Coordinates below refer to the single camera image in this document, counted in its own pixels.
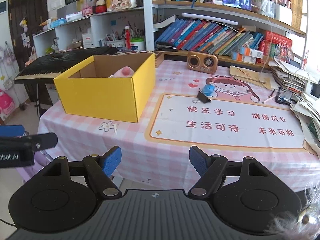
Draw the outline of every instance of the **cartoon girl print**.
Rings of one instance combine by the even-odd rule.
[[[206,80],[206,84],[215,86],[212,97],[254,103],[260,101],[260,98],[247,83],[233,77],[212,75]]]

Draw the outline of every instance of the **yellow cardboard box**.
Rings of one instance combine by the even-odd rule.
[[[130,78],[109,78],[124,66]],[[67,114],[138,122],[155,86],[154,53],[95,55],[54,79]]]

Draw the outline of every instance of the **stack of papers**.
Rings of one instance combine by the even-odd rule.
[[[284,61],[275,58],[275,61],[270,61],[269,66],[276,82],[283,90],[287,88],[295,94],[300,94],[304,91],[307,82],[318,83],[318,80],[313,75],[308,74],[305,70],[299,69]]]
[[[291,109],[300,120],[306,142],[320,157],[320,99],[304,92],[292,98],[297,103]]]
[[[270,90],[278,90],[279,88],[271,73],[260,73],[246,68],[230,66],[230,75],[241,81]]]

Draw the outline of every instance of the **electronic keyboard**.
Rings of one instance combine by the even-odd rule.
[[[64,71],[92,55],[115,54],[116,47],[77,49],[37,58],[25,67],[14,79],[14,83],[53,83],[53,79]]]

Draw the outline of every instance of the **table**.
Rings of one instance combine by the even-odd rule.
[[[299,121],[289,108],[274,101],[268,102],[270,107],[263,106],[261,102],[271,94],[269,90],[239,84],[225,76],[229,76],[228,68],[219,67],[215,75],[210,76],[188,70],[186,62],[165,60],[156,70],[156,86],[139,123],[65,114],[58,101],[42,115],[38,133],[55,132],[59,142],[47,153],[52,158],[67,156],[69,161],[79,161],[90,154],[102,155],[118,145],[122,149],[122,161],[115,176],[163,189],[189,190],[199,179],[188,159],[189,148],[194,144],[208,155],[221,154],[230,161],[252,156],[294,191],[303,190],[312,179],[320,179],[319,158],[304,149]],[[216,85],[213,94],[216,98],[206,105],[194,103],[196,98],[192,96],[209,82]],[[175,103],[165,105],[164,100],[175,100]],[[175,112],[175,107],[180,107],[183,113],[175,113],[172,118],[168,114]],[[210,111],[209,119],[202,118],[205,111]],[[179,118],[171,134],[170,129],[165,130],[165,121],[172,126],[174,119]]]

